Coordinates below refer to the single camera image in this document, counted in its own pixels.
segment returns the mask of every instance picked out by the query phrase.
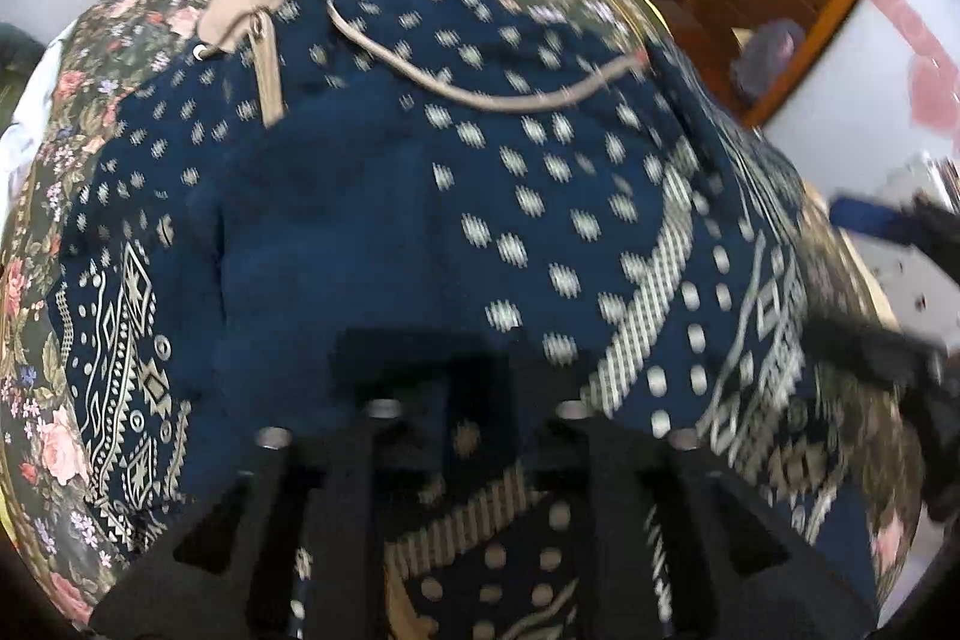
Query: pink stain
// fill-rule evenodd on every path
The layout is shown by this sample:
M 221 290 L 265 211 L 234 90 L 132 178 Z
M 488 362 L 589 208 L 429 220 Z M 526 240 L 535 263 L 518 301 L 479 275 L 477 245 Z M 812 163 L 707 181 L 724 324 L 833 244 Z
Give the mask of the pink stain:
M 960 151 L 960 70 L 906 0 L 870 0 L 915 53 L 907 79 L 913 121 L 953 138 Z

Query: navy blue garment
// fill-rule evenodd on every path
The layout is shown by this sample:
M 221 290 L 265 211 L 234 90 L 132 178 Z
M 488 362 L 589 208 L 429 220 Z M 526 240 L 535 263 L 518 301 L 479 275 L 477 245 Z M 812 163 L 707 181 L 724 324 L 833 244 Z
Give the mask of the navy blue garment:
M 492 0 L 332 2 L 421 71 L 492 97 L 559 90 L 619 54 Z M 291 1 L 275 18 L 288 107 L 279 124 L 242 121 L 250 107 L 233 102 L 253 90 L 243 53 L 175 65 L 184 82 L 167 74 L 155 95 L 121 107 L 127 140 L 104 147 L 86 196 L 95 217 L 71 217 L 83 237 L 66 241 L 78 253 L 64 259 L 52 309 L 62 304 L 83 333 L 91 316 L 98 335 L 128 323 L 126 341 L 112 343 L 127 356 L 121 390 L 104 393 L 103 373 L 79 376 L 88 363 L 101 371 L 102 348 L 89 338 L 68 348 L 95 468 L 91 430 L 113 426 L 114 466 L 97 486 L 107 525 L 128 510 L 161 524 L 165 501 L 224 475 L 262 426 L 313 434 L 346 420 L 341 386 L 442 371 L 523 335 L 555 365 L 589 367 L 584 399 L 602 413 L 658 437 L 697 429 L 811 541 L 829 538 L 829 557 L 872 600 L 862 507 L 851 496 L 837 511 L 841 486 L 821 490 L 836 459 L 806 453 L 803 416 L 789 417 L 815 397 L 793 247 L 802 186 L 781 156 L 709 111 L 670 44 L 649 44 L 648 73 L 517 116 L 446 100 L 366 56 L 322 0 Z M 229 100 L 221 91 L 200 104 L 205 70 L 229 82 Z M 194 145 L 193 116 L 176 116 L 194 97 L 205 131 L 230 115 L 226 138 Z M 173 108 L 171 124 L 152 124 L 157 100 Z M 131 148 L 135 125 L 168 140 L 160 158 Z M 97 206 L 94 194 L 133 167 L 166 196 Z M 131 237 L 115 233 L 131 210 L 144 220 Z M 116 239 L 104 244 L 98 225 Z M 99 302 L 126 308 L 120 326 L 102 304 L 80 312 L 85 274 L 107 287 Z M 115 407 L 106 416 L 104 399 Z M 185 428 L 171 431 L 181 413 Z M 789 453 L 799 464 L 784 462 Z M 797 469 L 809 470 L 809 490 L 787 480 Z M 827 533 L 832 518 L 842 533 Z

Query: floral fabric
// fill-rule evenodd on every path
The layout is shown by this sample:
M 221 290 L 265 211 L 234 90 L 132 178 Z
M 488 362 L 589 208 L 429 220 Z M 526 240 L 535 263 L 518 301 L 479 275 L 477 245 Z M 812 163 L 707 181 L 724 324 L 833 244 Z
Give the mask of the floral fabric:
M 0 490 L 23 560 L 64 614 L 81 621 L 125 562 L 85 504 L 88 463 L 73 413 L 79 390 L 67 384 L 44 298 L 59 279 L 61 226 L 69 204 L 88 184 L 99 150 L 113 134 L 118 102 L 170 65 L 207 1 L 102 0 L 80 17 L 64 51 L 46 139 L 4 236 Z M 579 23 L 616 49 L 632 49 L 644 36 L 655 41 L 668 36 L 643 0 L 498 1 L 536 20 Z M 722 110 L 711 104 L 710 111 Z M 812 202 L 805 215 L 811 225 L 822 220 Z M 834 235 L 817 225 L 800 244 L 800 255 L 809 261 L 802 268 L 805 277 L 829 280 L 824 295 L 875 319 L 862 275 Z M 826 446 L 845 449 L 866 491 L 882 595 L 904 559 L 919 514 L 916 441 L 888 398 L 826 370 L 821 386 L 843 413 L 843 424 L 832 429 Z

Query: floral tablecloth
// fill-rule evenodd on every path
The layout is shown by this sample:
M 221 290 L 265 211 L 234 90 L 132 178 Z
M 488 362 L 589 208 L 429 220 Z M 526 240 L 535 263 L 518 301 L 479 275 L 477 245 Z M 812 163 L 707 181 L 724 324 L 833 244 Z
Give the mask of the floral tablecloth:
M 64 49 L 53 116 L 4 234 L 0 311 L 0 493 L 8 523 L 32 574 L 56 605 L 85 621 L 127 562 L 100 532 L 83 501 L 88 465 L 80 446 L 61 348 L 44 297 L 59 276 L 64 213 L 88 182 L 98 151 L 116 125 L 121 98 L 163 71 L 193 34 L 208 0 L 102 0 L 80 17 Z M 645 0 L 499 0 L 541 20 L 571 20 L 620 49 L 668 37 Z M 814 201 L 803 235 L 812 296 L 877 318 L 856 258 L 829 230 Z M 899 571 L 916 528 L 923 477 L 915 435 L 890 398 L 822 367 L 824 404 L 842 422 L 830 442 L 810 443 L 848 456 L 864 488 L 875 539 L 881 598 Z M 784 455 L 784 475 L 792 473 Z

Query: white cloth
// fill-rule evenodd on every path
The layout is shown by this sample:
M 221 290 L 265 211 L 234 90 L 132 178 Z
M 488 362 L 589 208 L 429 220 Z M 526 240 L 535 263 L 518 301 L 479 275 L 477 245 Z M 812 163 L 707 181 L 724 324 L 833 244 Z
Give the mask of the white cloth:
M 64 42 L 76 24 L 74 20 L 67 25 L 47 47 L 13 110 L 11 126 L 0 137 L 0 226 L 6 225 L 11 204 L 19 196 L 40 149 L 50 122 Z

